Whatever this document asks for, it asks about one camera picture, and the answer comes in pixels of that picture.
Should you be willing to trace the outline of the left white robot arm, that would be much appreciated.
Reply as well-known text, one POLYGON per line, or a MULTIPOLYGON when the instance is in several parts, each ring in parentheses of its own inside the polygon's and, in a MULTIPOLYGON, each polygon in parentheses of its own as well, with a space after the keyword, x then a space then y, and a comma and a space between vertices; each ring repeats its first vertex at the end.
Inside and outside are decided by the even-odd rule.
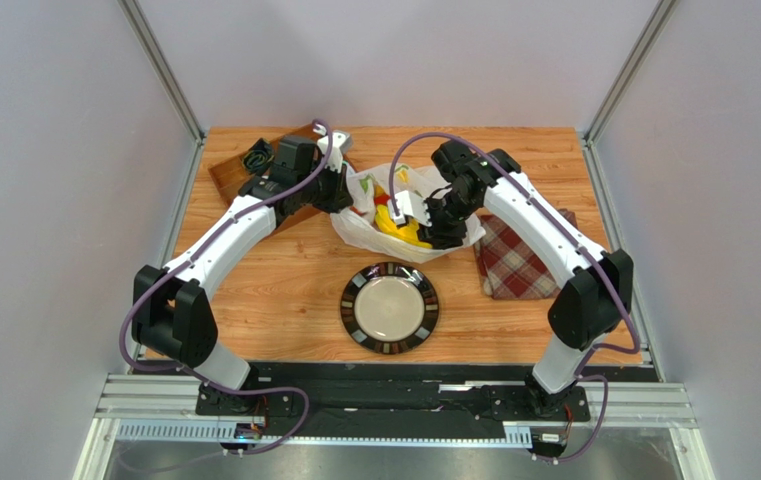
POLYGON ((344 162, 352 139, 322 126, 315 131, 316 140, 282 137, 268 170, 241 186, 196 243, 162 267, 138 271, 126 322, 134 341, 227 390, 245 384, 251 367, 219 341, 210 301, 237 263, 289 216, 307 206, 339 213, 352 205, 344 162))

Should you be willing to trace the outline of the white plastic bag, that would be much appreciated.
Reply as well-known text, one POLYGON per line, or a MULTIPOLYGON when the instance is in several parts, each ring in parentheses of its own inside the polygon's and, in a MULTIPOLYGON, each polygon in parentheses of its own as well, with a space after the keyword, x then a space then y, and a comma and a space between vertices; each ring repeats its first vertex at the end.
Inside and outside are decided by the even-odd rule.
MULTIPOLYGON (((453 252, 453 247, 432 249, 425 244, 409 243, 378 229, 374 199, 377 193, 388 192, 389 171, 390 165, 382 164, 347 177, 353 206, 330 216, 336 233, 350 246, 386 254, 409 263, 426 263, 453 252)), ((400 164, 395 169, 396 191, 412 191, 425 198, 446 184, 434 166, 413 168, 400 164)))

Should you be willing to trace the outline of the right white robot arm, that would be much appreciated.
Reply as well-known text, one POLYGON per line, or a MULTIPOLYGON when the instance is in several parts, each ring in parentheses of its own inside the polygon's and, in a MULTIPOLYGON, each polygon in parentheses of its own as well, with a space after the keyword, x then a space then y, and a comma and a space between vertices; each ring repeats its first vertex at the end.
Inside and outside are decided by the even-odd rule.
POLYGON ((550 416, 562 410, 593 354, 606 348, 607 335, 629 322, 633 260, 582 234, 504 151, 484 152, 449 137, 431 159, 448 190, 423 200, 428 221, 420 228, 420 241, 440 248, 461 245, 466 220, 485 208, 531 248, 559 287, 547 314, 552 337, 521 395, 526 410, 550 416))

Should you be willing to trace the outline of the yellow banana bunch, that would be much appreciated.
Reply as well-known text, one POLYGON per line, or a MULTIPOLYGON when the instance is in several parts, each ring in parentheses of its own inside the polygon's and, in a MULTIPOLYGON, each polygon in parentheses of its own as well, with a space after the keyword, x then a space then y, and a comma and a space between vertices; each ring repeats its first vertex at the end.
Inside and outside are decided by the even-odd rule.
POLYGON ((421 248, 432 249, 429 243, 419 239, 420 225, 415 220, 409 220, 404 226, 398 226, 391 218, 388 203, 390 196, 385 190, 377 185, 374 189, 373 203, 375 206, 374 225, 378 231, 397 238, 407 244, 421 248))

